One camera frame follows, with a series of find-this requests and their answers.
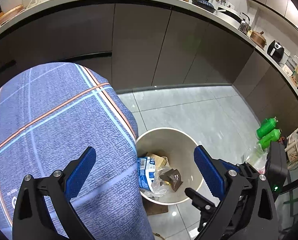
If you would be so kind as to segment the dark brown wrapper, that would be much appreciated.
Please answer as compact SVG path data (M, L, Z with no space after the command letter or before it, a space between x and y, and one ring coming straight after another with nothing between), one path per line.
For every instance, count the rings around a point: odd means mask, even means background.
M180 172L178 171L178 169L171 168L170 170L162 173L159 177L163 181L169 183L169 185L171 186L171 188L174 192L177 192L183 183L182 176L181 176Z

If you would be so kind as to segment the brown cardboard box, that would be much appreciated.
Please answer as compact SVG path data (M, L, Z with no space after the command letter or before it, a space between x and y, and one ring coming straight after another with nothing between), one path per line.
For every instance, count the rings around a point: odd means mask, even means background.
M146 156L150 157L151 159L154 159L157 170L162 168L162 167L165 167L165 166L166 167L170 166L167 157L161 157L161 156L158 156L158 155L153 154L153 153L147 153Z

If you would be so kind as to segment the blue white tissue pack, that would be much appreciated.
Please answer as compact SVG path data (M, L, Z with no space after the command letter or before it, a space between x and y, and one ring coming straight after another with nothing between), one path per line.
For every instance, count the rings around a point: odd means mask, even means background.
M143 190L153 191L152 182L155 178L156 163L151 157L137 159L138 184Z

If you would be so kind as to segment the clear plastic bag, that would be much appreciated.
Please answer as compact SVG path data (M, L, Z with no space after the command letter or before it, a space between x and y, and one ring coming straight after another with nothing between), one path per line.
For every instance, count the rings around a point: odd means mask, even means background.
M161 175L171 170L169 166L162 166L156 169L152 186L152 197L159 199L172 192L172 188L168 182L160 178Z

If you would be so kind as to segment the white trash bin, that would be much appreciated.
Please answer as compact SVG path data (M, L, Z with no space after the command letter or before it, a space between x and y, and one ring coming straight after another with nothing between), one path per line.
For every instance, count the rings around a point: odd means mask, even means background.
M152 197L152 192L140 188L141 195L147 200L159 205L176 205L189 199L185 189L190 187L195 191L203 184L203 177L193 160L193 151L198 144L186 133L168 127L151 129L143 133L136 140L137 157L146 157L147 153L153 153L161 157L167 157L170 168L178 169L182 176L182 185L177 192L171 193L159 199Z

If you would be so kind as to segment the dark kitchen cabinets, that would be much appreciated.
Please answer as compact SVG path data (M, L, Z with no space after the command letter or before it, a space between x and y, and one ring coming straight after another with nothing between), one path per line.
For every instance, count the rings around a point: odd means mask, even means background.
M298 127L298 93L256 46L195 12L151 3L57 7L0 36L0 87L38 64L79 63L120 91L232 85L259 120Z

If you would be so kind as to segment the white kitchen countertop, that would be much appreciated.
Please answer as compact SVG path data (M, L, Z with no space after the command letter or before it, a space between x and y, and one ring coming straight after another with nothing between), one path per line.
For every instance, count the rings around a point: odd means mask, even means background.
M11 20L7 21L4 25L2 25L0 27L0 40L10 33L14 32L16 29L46 15L75 7L103 3L133 3L147 6L165 7L167 9L172 8L183 11L183 13L185 14L190 14L192 16L196 16L198 18L211 22L217 27L230 33L231 35L236 36L246 44L253 47L264 59L266 59L269 64L271 64L271 66L275 67L281 73L282 77L288 82L294 94L298 97L298 89L291 78L288 77L288 75L278 66L278 64L271 57L269 57L263 49L256 45L256 43L253 42L248 36L244 35L241 31L237 30L229 23L220 19L218 16L206 11L205 9L181 0L47 0L45 2L39 3L38 5L30 9L24 10L23 12L14 16Z

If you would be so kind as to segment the green thermos bottle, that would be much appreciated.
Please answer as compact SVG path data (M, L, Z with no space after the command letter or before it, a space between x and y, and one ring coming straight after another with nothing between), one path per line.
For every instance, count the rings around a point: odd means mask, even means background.
M276 124L278 123L278 119L275 117L265 119L261 122L260 127L256 130L257 139L262 139L265 135L271 132L274 128L276 128Z
M257 143L260 144L263 150L269 148L271 142L276 142L280 139L281 129L273 129L263 138L261 138Z

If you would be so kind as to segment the blue plaid tablecloth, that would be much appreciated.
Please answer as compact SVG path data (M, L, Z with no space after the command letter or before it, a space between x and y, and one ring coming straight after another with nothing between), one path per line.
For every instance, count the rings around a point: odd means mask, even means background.
M75 63L35 66L0 88L0 230L12 238L28 174L63 170L87 147L96 163L71 204L95 239L153 239L138 188L131 111L109 81Z

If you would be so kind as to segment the black air fryer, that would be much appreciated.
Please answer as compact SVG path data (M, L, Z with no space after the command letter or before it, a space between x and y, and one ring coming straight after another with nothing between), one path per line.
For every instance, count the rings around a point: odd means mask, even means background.
M280 42L274 40L267 48L267 54L276 62L280 63L284 56L284 47Z

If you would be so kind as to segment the wooden pot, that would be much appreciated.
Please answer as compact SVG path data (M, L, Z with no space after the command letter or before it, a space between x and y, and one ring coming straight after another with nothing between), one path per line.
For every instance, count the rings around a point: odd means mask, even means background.
M252 31L251 35L250 35L250 39L256 43L259 47L261 47L262 49L265 48L267 41L265 39L265 37L263 36L264 32L257 32L257 31Z

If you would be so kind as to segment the metal kettle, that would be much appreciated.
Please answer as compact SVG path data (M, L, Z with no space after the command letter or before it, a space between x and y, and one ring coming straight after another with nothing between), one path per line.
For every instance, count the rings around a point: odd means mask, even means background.
M246 16L246 18L248 20L246 20L245 18L242 17L242 21L240 23L240 26L238 27L238 30L241 31L242 33L244 33L245 35L248 34L248 31L251 30L251 26L250 26L250 18L247 14L245 14L244 12L241 12L240 15L244 15Z

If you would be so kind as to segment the black frying pan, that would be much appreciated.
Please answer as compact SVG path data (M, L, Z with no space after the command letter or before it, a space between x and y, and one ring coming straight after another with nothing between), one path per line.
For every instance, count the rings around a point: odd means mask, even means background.
M192 4L209 11L210 13L214 13L216 11L215 7L209 0L192 0Z

